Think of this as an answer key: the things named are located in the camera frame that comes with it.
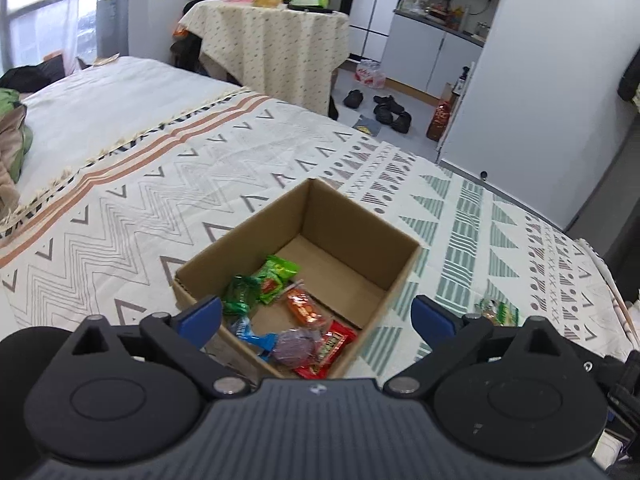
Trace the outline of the brown cardboard box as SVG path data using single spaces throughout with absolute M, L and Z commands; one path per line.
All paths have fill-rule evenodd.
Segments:
M 342 378 L 397 298 L 420 245 L 378 214 L 317 179 L 263 206 L 179 268 L 180 309 L 221 296 L 235 275 L 252 274 L 275 255 L 296 263 L 322 312 L 350 327 L 354 342 L 328 370 Z

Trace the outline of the table with dotted cloth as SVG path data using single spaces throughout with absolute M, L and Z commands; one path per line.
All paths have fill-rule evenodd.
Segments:
M 245 87 L 312 112 L 329 110 L 333 73 L 349 56 L 349 19 L 204 0 L 179 22 L 201 39 L 200 61 Z

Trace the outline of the water bottle pack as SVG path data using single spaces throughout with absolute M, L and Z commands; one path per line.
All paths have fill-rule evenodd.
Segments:
M 386 83 L 381 63 L 368 58 L 358 62 L 355 70 L 355 79 L 360 84 L 372 89 L 382 89 Z

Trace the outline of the white kitchen cabinet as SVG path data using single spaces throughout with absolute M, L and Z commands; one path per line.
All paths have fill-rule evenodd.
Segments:
M 396 13 L 381 66 L 387 79 L 440 96 L 445 84 L 457 82 L 464 66 L 478 62 L 482 51 L 483 47 L 470 38 Z

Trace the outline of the dark green snack packet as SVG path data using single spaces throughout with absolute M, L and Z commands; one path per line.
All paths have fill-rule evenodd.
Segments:
M 247 316 L 258 303 L 260 295 L 260 281 L 251 275 L 235 275 L 229 283 L 222 304 L 225 316 L 239 318 Z

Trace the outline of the green quilt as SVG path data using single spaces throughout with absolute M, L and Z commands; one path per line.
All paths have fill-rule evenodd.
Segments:
M 27 106 L 20 94 L 11 89 L 1 89 L 0 152 L 1 152 L 1 218 L 17 207 L 20 192 L 16 184 L 20 180 L 24 160 L 32 146 L 32 130 L 25 124 Z

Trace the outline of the black shoe single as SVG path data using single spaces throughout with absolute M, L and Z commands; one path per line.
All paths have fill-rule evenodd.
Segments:
M 344 97 L 343 105 L 344 107 L 349 108 L 350 110 L 358 110 L 361 103 L 363 102 L 364 96 L 363 93 L 358 90 L 350 90 L 348 95 Z

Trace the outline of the patterned bed blanket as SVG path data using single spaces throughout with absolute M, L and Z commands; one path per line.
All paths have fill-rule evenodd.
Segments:
M 410 325 L 421 294 L 457 314 L 486 298 L 545 316 L 599 356 L 638 348 L 639 327 L 587 243 L 406 148 L 142 58 L 88 68 L 25 104 L 34 140 L 20 206 L 1 225 L 4 334 L 174 310 L 179 266 L 315 178 L 418 243 L 350 376 L 385 380 L 427 355 Z

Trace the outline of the red snack packet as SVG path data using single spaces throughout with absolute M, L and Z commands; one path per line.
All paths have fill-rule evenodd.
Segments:
M 357 334 L 346 325 L 332 321 L 316 344 L 310 360 L 296 367 L 294 373 L 303 379 L 326 379 L 333 363 L 346 347 L 357 339 Z

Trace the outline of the hanging dark clothes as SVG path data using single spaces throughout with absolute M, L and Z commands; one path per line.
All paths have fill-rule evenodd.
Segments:
M 617 87 L 617 94 L 624 102 L 631 102 L 640 82 L 640 50 L 629 62 Z

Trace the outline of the light green snack packet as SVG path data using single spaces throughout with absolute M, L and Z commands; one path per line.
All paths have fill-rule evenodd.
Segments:
M 264 264 L 253 274 L 259 283 L 258 299 L 262 304 L 270 304 L 299 271 L 299 265 L 276 255 L 269 255 Z

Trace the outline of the red oil bottle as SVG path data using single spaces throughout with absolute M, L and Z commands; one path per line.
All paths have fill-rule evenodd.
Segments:
M 450 103 L 448 101 L 440 101 L 435 108 L 433 118 L 426 130 L 426 136 L 429 139 L 438 142 L 442 138 L 448 126 L 450 114 Z

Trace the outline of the orange snack packet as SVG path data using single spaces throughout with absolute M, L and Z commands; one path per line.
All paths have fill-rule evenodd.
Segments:
M 288 290 L 284 294 L 284 300 L 288 310 L 301 326 L 318 330 L 326 322 L 326 318 L 303 287 L 294 287 Z

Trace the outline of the purple round snack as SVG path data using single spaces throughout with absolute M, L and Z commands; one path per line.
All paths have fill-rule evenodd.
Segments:
M 284 330 L 278 335 L 272 350 L 273 359 L 288 368 L 296 368 L 308 363 L 316 353 L 317 332 L 296 328 Z

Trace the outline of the green cookie packet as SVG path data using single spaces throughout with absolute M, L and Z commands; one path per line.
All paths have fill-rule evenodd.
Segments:
M 482 299 L 475 305 L 475 311 L 495 326 L 518 327 L 520 311 L 508 302 Z

